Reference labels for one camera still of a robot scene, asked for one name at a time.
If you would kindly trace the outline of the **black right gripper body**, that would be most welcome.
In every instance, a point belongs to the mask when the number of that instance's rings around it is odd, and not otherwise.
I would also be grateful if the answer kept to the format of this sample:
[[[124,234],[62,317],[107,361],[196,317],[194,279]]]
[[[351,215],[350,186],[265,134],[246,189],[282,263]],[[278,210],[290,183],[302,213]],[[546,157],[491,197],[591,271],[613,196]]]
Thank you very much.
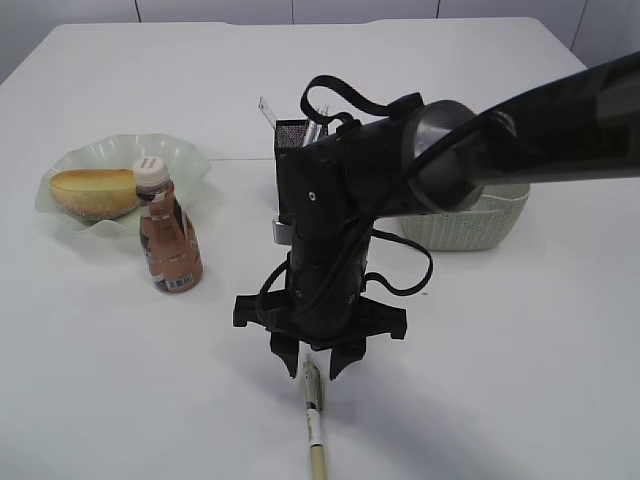
[[[366,340],[404,338],[405,310],[364,297],[367,283],[388,281],[368,271],[370,241],[380,217],[415,210],[403,180],[413,159],[409,120],[352,122],[306,146],[275,148],[279,218],[291,249],[255,295],[239,295],[233,324],[264,327],[274,353],[363,353]]]

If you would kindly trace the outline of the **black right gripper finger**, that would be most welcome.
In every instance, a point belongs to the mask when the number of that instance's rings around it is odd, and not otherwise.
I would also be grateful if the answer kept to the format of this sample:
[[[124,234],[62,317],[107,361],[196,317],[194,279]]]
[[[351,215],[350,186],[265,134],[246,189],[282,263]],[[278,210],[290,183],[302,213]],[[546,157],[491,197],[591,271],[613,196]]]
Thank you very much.
[[[272,333],[271,352],[284,363],[291,378],[296,378],[299,360],[299,341],[283,333]]]
[[[364,342],[351,342],[331,349],[329,379],[335,380],[349,365],[361,361],[365,356]]]

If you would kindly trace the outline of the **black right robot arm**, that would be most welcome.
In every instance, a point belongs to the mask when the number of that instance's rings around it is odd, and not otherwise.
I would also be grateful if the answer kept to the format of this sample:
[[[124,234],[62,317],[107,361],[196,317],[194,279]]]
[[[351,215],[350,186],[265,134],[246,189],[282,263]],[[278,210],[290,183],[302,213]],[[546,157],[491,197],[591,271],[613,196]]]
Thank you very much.
[[[332,135],[276,156],[280,200],[291,249],[266,281],[235,301],[233,323],[254,323],[290,374],[299,347],[330,354],[329,374],[360,361],[369,337],[401,339],[403,309],[368,299],[382,276],[366,268],[376,220],[459,212],[488,186],[629,178],[639,173],[639,57],[630,54],[539,86],[482,113],[417,94],[374,103],[343,80],[327,88],[372,116],[326,115],[307,98],[300,107]]]

